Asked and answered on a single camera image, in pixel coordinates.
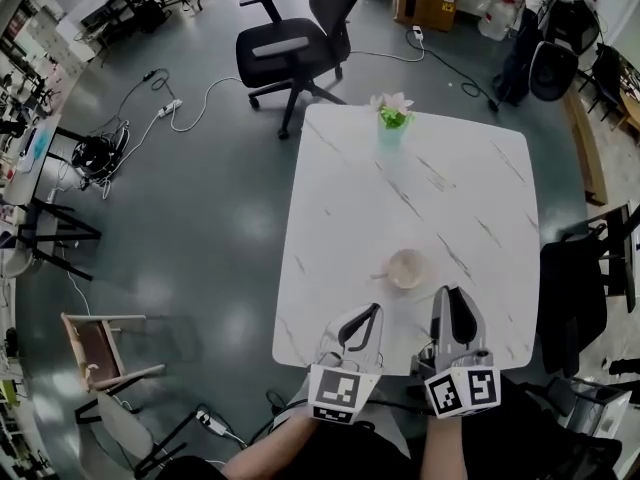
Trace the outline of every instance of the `gray floor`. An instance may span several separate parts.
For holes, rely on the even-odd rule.
[[[240,9],[238,1],[203,0],[204,11],[195,17],[175,6],[155,34],[114,45],[104,68],[93,63],[82,75],[62,125],[77,132],[95,128],[144,73],[158,67],[171,71],[171,87],[185,102],[177,124],[190,124],[209,84],[237,74],[237,34],[267,21],[261,8]],[[285,18],[309,15],[307,0],[277,3]],[[415,58],[419,52],[406,45],[405,27],[392,21],[391,6],[391,0],[358,2],[350,16],[352,46]],[[426,46],[485,87],[508,48],[483,38],[473,23],[425,36]],[[317,81],[327,86],[333,74]],[[531,152],[542,240],[584,218],[578,161],[561,105],[529,98],[518,109],[505,106],[494,115],[483,98],[461,92],[461,81],[430,56],[408,64],[352,55],[333,92],[359,105],[371,94],[404,91],[417,111],[521,131]],[[103,231],[98,245],[82,244],[67,253],[95,275],[92,283],[79,281],[92,312],[150,317],[136,332],[122,335],[125,364],[135,368],[161,361],[168,371],[123,398],[145,406],[141,419],[156,439],[199,402],[210,404],[248,438],[269,417],[265,390],[290,396],[304,377],[303,371],[273,361],[271,339],[299,127],[311,100],[306,95],[300,102],[292,137],[281,142],[276,132],[287,94],[262,98],[255,112],[246,93],[236,82],[214,88],[205,117],[189,133],[174,133],[168,119],[158,122],[114,177],[106,201],[94,189],[59,193],[57,200]],[[148,86],[130,98],[123,117],[131,120],[132,144],[168,102],[166,91],[152,92]],[[53,150],[70,154],[71,147],[57,138]],[[57,162],[47,162],[42,197],[55,183],[57,169]],[[72,181],[69,174],[62,185]],[[65,272],[43,265],[19,280],[17,325],[39,427],[56,470],[72,479],[79,478],[72,410],[87,395],[77,379],[61,311],[85,312]],[[225,460],[236,450],[195,423],[184,438],[190,453],[209,459]]]

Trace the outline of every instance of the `black bag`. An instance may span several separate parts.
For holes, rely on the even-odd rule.
[[[168,17],[155,0],[147,0],[142,5],[139,5],[136,8],[136,14],[140,22],[140,30],[145,34],[151,34]]]

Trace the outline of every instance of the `white marble table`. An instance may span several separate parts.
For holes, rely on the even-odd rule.
[[[518,132],[415,113],[400,148],[378,141],[365,107],[307,109],[289,211],[273,357],[306,366],[326,325],[368,302],[384,310],[383,373],[406,375],[428,342],[433,295],[475,300],[501,369],[526,365],[538,312],[539,236],[529,151]],[[427,279],[380,279],[419,250]]]

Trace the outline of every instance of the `power plug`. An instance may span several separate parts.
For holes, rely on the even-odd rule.
[[[171,103],[158,110],[158,117],[164,117],[167,114],[171,114],[175,109],[180,108],[181,105],[182,100],[173,100]]]
[[[223,436],[227,433],[227,427],[217,420],[214,420],[209,414],[200,410],[196,413],[196,419],[206,428],[212,430],[219,436]]]
[[[424,36],[422,35],[422,29],[418,25],[413,26],[413,35],[416,36],[418,41],[422,41]]]

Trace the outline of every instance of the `power strip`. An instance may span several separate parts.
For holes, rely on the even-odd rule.
[[[171,114],[174,109],[178,109],[182,106],[182,100],[173,100],[168,105],[165,105],[160,110],[158,110],[158,117],[164,117],[167,114]]]
[[[227,427],[225,427],[219,421],[214,420],[209,414],[204,411],[198,411],[196,413],[196,419],[202,423],[204,427],[207,427],[211,431],[215,432],[219,436],[223,436],[227,433]]]

